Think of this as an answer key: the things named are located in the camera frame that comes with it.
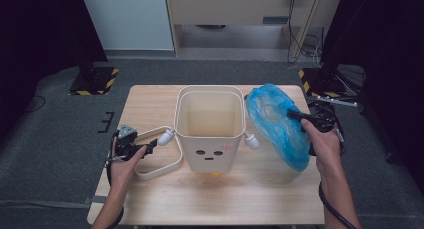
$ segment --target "wall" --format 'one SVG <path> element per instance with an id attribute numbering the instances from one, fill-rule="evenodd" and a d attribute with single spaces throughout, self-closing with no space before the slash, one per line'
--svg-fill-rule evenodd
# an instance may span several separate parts
<path id="1" fill-rule="evenodd" d="M 84 1 L 105 50 L 174 50 L 166 0 Z"/>

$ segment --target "person's right hand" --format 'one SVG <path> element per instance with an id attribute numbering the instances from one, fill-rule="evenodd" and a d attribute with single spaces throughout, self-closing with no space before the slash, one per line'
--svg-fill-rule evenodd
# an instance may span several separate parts
<path id="1" fill-rule="evenodd" d="M 308 133 L 308 140 L 314 146 L 317 155 L 317 168 L 320 173 L 325 173 L 327 168 L 341 166 L 340 140 L 336 132 L 337 125 L 331 131 L 322 133 L 307 119 L 302 119 L 301 123 Z"/>

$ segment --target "plastic bag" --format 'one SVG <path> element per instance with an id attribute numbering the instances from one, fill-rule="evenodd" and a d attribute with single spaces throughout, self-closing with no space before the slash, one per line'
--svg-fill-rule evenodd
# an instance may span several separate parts
<path id="1" fill-rule="evenodd" d="M 269 140 L 281 159 L 296 171 L 309 164 L 309 143 L 299 121 L 287 117 L 287 110 L 300 111 L 293 100 L 273 84 L 254 88 L 246 97 L 246 108 L 256 129 Z"/>

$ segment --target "yellow and black hazard tape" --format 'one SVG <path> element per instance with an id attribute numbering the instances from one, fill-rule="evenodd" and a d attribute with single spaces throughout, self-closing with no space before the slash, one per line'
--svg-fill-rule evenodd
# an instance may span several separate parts
<path id="1" fill-rule="evenodd" d="M 116 75 L 118 74 L 119 69 L 113 69 L 112 74 L 110 75 L 110 78 L 108 82 L 105 85 L 105 88 L 103 90 L 81 90 L 81 91 L 71 91 L 69 92 L 69 95 L 81 95 L 81 96 L 91 96 L 91 95 L 106 95 L 110 88 L 112 87 L 113 83 L 115 82 Z"/>
<path id="2" fill-rule="evenodd" d="M 344 97 L 346 96 L 346 93 L 338 93 L 338 92 L 314 92 L 312 91 L 310 87 L 310 83 L 308 82 L 307 78 L 305 77 L 305 73 L 303 70 L 299 70 L 298 72 L 300 80 L 302 81 L 303 88 L 305 89 L 306 96 L 322 96 L 322 97 Z"/>

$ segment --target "gray carpet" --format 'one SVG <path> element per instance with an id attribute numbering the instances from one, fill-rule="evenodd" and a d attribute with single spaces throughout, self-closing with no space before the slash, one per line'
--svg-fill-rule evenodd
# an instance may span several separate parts
<path id="1" fill-rule="evenodd" d="M 78 73 L 76 68 L 41 80 L 36 92 L 40 97 L 34 97 L 28 109 L 33 112 L 16 123 L 0 150 L 0 200 L 66 202 L 71 207 L 82 208 L 3 206 L 0 228 L 89 227 L 88 205 L 82 202 L 96 190 L 110 136 L 118 126 L 131 86 L 264 83 L 300 86 L 297 70 L 313 67 L 312 63 L 289 65 L 265 61 L 111 60 L 110 63 L 120 71 L 108 95 L 69 96 L 69 86 Z M 109 131 L 99 133 L 105 129 L 102 121 L 109 119 L 109 112 L 115 113 Z M 337 114 L 345 130 L 348 150 L 343 163 L 364 228 L 422 228 L 424 198 L 406 169 L 386 163 L 384 147 L 357 108 L 337 106 Z"/>

